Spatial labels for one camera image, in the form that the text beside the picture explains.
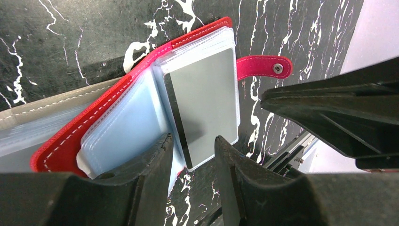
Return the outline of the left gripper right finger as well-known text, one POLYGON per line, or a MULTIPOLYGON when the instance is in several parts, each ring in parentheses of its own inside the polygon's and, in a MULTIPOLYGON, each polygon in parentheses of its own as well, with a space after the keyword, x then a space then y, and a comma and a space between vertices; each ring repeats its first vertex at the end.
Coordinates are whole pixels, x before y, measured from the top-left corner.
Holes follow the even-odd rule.
POLYGON ((397 173, 274 173, 215 138, 226 226, 396 226, 397 173))

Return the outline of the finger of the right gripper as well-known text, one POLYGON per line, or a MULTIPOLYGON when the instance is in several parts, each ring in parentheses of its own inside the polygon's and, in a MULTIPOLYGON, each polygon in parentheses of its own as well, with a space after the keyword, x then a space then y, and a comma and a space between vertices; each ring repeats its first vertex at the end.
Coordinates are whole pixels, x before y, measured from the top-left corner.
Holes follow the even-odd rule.
POLYGON ((289 119, 361 170, 399 168, 399 60, 270 89, 263 109, 289 119))

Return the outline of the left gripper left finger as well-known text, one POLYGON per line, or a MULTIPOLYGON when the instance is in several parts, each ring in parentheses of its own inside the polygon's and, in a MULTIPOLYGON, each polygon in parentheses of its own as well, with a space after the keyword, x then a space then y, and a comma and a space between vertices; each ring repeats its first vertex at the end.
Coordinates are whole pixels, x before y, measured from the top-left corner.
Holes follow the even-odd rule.
POLYGON ((173 159, 173 136, 96 179, 72 173, 0 176, 3 226, 161 226, 173 159))

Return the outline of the grey credit card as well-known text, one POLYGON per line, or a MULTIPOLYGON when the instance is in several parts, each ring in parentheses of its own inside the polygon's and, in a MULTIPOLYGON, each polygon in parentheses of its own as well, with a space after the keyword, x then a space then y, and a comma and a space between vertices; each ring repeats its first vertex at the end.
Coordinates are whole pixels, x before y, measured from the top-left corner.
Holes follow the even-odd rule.
POLYGON ((196 62, 184 58, 160 69, 177 143, 193 171, 214 157, 217 136, 229 144, 239 139, 235 51, 223 48, 196 62))

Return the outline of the red leather card holder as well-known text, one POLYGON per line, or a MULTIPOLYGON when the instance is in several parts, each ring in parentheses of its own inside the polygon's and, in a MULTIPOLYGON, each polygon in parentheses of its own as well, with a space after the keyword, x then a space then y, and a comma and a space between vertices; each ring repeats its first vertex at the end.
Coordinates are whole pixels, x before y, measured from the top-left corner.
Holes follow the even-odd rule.
MULTIPOLYGON (((184 58, 196 62, 223 48, 235 51, 229 17, 157 47, 42 145, 31 158, 31 169, 93 179, 145 152, 168 133, 174 140, 171 174, 187 169, 160 67, 184 58)), ((235 57, 235 61, 238 82, 247 77, 285 79, 293 69, 284 56, 254 55, 235 57)))

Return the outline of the grey card holder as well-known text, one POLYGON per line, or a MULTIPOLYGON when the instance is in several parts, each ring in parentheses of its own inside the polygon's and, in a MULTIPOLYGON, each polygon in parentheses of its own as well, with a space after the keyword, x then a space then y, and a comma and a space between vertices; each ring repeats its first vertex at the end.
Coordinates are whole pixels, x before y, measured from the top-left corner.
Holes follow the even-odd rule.
POLYGON ((31 172, 33 153, 117 81, 100 82, 2 111, 1 173, 31 172))

